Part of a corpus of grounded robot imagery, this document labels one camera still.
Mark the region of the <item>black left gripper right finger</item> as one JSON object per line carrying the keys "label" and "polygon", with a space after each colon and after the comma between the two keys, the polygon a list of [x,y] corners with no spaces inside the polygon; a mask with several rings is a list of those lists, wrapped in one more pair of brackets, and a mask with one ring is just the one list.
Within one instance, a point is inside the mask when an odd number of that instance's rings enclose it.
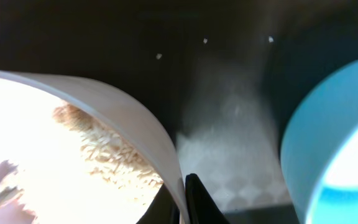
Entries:
{"label": "black left gripper right finger", "polygon": [[185,195],[191,224],[229,224],[196,174],[186,176]]}

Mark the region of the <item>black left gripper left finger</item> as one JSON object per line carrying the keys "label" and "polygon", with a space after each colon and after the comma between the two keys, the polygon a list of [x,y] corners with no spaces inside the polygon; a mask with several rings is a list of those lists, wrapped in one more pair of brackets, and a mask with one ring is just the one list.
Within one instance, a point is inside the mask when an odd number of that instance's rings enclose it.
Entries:
{"label": "black left gripper left finger", "polygon": [[180,212],[170,192],[162,185],[137,224],[179,224]]}

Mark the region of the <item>leftover rice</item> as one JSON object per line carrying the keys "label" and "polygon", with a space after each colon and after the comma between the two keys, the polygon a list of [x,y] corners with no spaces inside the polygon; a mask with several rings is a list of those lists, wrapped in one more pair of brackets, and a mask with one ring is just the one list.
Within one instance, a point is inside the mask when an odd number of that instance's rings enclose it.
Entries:
{"label": "leftover rice", "polygon": [[53,118],[80,135],[85,171],[131,201],[153,200],[163,185],[158,172],[118,131],[72,104],[55,108]]}

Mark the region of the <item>white bowl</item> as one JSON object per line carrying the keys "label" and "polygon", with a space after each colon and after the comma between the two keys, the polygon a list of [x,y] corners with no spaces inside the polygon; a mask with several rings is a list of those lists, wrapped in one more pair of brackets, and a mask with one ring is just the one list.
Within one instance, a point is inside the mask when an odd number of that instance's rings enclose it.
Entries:
{"label": "white bowl", "polygon": [[53,118],[64,103],[128,140],[190,221],[175,146],[144,105],[89,78],[0,71],[0,223],[137,223],[152,203],[85,171],[80,135]]}

